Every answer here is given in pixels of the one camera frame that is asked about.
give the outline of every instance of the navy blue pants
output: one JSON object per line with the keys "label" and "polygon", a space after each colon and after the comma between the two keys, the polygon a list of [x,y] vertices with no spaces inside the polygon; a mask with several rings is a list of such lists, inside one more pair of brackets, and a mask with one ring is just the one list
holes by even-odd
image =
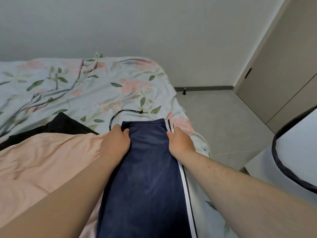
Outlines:
{"label": "navy blue pants", "polygon": [[183,167],[168,149],[168,121],[131,121],[131,145],[104,190],[97,238],[196,238]]}

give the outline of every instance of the gray baseboard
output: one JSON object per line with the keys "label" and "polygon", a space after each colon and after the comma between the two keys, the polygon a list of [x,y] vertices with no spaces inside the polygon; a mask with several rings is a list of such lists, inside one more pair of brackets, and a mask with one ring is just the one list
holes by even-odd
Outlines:
{"label": "gray baseboard", "polygon": [[233,86],[204,86],[204,87],[175,87],[176,92],[186,91],[213,91],[213,90],[233,90]]}

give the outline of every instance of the hand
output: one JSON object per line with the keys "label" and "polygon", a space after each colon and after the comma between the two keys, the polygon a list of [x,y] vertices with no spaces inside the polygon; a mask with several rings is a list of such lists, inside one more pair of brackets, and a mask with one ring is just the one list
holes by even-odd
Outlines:
{"label": "hand", "polygon": [[123,132],[121,126],[116,124],[113,129],[106,134],[100,144],[100,157],[110,159],[118,165],[130,147],[129,129]]}
{"label": "hand", "polygon": [[167,132],[169,143],[169,150],[177,160],[188,152],[195,152],[195,147],[192,139],[182,131],[179,127],[174,128],[174,133]]}

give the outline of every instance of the floral bedsheet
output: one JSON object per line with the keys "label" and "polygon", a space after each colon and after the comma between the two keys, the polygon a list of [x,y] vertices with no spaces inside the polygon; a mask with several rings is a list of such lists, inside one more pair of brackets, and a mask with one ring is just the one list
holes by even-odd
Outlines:
{"label": "floral bedsheet", "polygon": [[[10,135],[47,124],[59,112],[98,133],[128,120],[170,119],[194,141],[196,150],[210,155],[203,137],[194,132],[164,70],[142,57],[34,59],[0,62],[0,142]],[[236,237],[189,172],[191,203],[199,238]],[[87,224],[81,237],[94,237]]]}

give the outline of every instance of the white stripe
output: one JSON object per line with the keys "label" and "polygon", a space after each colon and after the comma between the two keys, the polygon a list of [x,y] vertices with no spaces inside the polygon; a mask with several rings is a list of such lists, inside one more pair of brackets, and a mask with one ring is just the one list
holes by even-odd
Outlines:
{"label": "white stripe", "polygon": [[[168,125],[168,120],[165,120],[165,125],[166,125],[167,130],[169,131],[170,127]],[[174,133],[174,127],[172,124],[171,124],[171,129],[172,129],[172,132]],[[195,225],[194,225],[194,218],[192,215],[191,202],[189,200],[186,178],[185,178],[185,174],[184,174],[185,171],[183,169],[182,164],[179,161],[177,161],[177,162],[178,162],[178,167],[179,167],[179,171],[180,171],[180,176],[181,176],[182,182],[183,182],[183,188],[184,188],[184,194],[185,194],[185,200],[186,200],[186,208],[187,208],[187,216],[188,216],[188,221],[189,221],[189,228],[191,229],[192,238],[197,238],[196,231],[195,231]]]}

